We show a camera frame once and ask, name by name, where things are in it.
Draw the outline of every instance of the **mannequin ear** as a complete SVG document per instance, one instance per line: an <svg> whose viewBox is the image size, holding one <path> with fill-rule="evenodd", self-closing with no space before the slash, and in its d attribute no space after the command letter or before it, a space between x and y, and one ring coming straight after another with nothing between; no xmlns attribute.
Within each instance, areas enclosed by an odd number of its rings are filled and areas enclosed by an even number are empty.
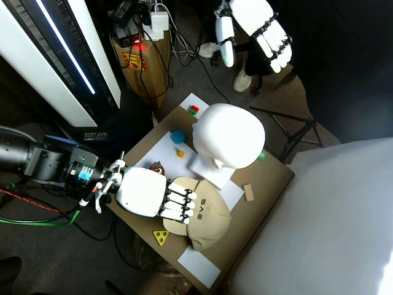
<svg viewBox="0 0 393 295"><path fill-rule="evenodd" d="M213 163L213 166L215 166L217 169L221 169L222 165L224 164L220 160L217 160L217 159L212 159L211 162Z"/></svg>

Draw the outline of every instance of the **yellow triangular block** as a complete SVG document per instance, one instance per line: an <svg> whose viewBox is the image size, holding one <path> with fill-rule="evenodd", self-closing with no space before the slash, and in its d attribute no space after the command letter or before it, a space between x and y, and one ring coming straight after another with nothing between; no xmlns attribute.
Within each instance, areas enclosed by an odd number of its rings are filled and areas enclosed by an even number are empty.
<svg viewBox="0 0 393 295"><path fill-rule="evenodd" d="M153 230L153 234L158 244L162 246L164 245L165 240L169 235L169 232L167 230Z"/></svg>

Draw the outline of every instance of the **light strip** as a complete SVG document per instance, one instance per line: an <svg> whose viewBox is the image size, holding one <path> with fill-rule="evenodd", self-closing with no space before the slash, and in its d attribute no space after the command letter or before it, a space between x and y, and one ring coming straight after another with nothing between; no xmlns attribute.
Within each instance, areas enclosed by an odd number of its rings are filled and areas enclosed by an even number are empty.
<svg viewBox="0 0 393 295"><path fill-rule="evenodd" d="M74 64L75 68L78 70L80 76L82 77L82 79L85 81L86 86L90 89L92 94L95 94L96 92L94 91L93 87L91 86L90 82L88 81L85 73L82 71L82 69L80 68L78 62L76 61L74 55L72 54L72 52L70 51L70 49L67 46L66 41L64 41L62 35L60 34L59 30L57 29L55 23L53 22L52 18L50 17L47 9L45 8L45 6L43 5L41 0L36 0L40 10L42 11L42 13L44 14L45 18L47 19L50 27L52 28L53 32L55 32L57 39L59 39L61 45L63 45L64 49L66 50L69 58L71 59L72 63Z"/></svg>

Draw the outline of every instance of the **cardboard box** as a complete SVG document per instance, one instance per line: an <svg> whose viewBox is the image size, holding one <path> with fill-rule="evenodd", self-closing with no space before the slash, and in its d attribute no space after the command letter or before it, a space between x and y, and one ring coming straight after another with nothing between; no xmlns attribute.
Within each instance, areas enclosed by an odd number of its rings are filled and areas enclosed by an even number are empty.
<svg viewBox="0 0 393 295"><path fill-rule="evenodd" d="M154 41L154 44L168 69L171 53L169 32L165 31L165 38ZM131 47L121 48L119 42L115 40L114 47L121 67L126 67L122 71L129 87L152 108L160 108L165 96L162 93L168 85L168 75L153 42L141 39L141 43L134 44L131 49Z"/></svg>
<svg viewBox="0 0 393 295"><path fill-rule="evenodd" d="M183 130L186 135L185 143L193 148L192 124L196 121L193 115L178 106L125 155L126 164L132 166L138 162L168 131ZM207 288L177 261L190 245L187 237L171 234L165 244L160 246L152 232L164 229L161 217L147 218L132 214L121 208L114 199L108 207L183 274L193 286L203 294L211 294L239 258L293 175L285 165L267 151L265 154L265 160L257 160L246 168L236 170L232 176L232 181L239 187L244 184L252 185L254 201L246 202L241 198L231 211L232 220L225 235L213 246L201 252L221 270L211 288Z"/></svg>

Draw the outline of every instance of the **table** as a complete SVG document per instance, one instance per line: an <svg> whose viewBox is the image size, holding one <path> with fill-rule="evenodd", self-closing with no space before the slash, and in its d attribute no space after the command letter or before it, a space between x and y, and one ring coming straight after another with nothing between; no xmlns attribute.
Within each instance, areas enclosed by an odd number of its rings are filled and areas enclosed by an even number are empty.
<svg viewBox="0 0 393 295"><path fill-rule="evenodd" d="M196 121L195 117L178 106L125 155L126 164L132 166L138 162L168 131L183 130L186 134L185 143L193 148L192 124ZM177 261L190 245L187 237L170 234L165 244L160 246L152 232L164 229L161 217L147 218L132 214L121 208L114 199L108 207L200 292L211 294L242 253L292 177L293 173L286 166L266 151L265 153L265 160L255 161L252 165L237 170L232 176L232 181L240 187L243 184L252 185L255 200L246 202L241 198L231 211L232 221L225 235L213 246L201 252L221 270L210 288L202 284Z"/></svg>

